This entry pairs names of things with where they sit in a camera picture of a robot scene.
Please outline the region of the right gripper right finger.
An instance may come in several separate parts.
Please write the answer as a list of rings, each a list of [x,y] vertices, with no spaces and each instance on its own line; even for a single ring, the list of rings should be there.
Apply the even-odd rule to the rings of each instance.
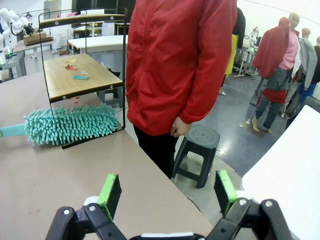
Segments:
[[[274,199],[258,203],[239,196],[226,170],[215,173],[214,191],[222,218],[206,240],[234,240],[241,229],[251,229],[257,240],[291,240],[292,234]]]

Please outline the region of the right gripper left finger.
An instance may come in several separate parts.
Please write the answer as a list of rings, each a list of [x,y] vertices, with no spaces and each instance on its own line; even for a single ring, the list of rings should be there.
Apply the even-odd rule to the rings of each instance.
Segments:
[[[60,207],[51,222],[47,240],[83,240],[87,234],[96,234],[100,240],[125,240],[114,223],[114,216],[122,189],[118,174],[109,174],[95,202],[75,210]]]

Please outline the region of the person left hand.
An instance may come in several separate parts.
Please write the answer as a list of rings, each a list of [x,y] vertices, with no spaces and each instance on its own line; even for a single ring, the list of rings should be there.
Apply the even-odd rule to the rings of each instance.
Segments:
[[[191,130],[192,125],[187,124],[181,120],[178,116],[172,123],[170,129],[170,135],[174,138],[178,138],[180,136],[186,136]]]

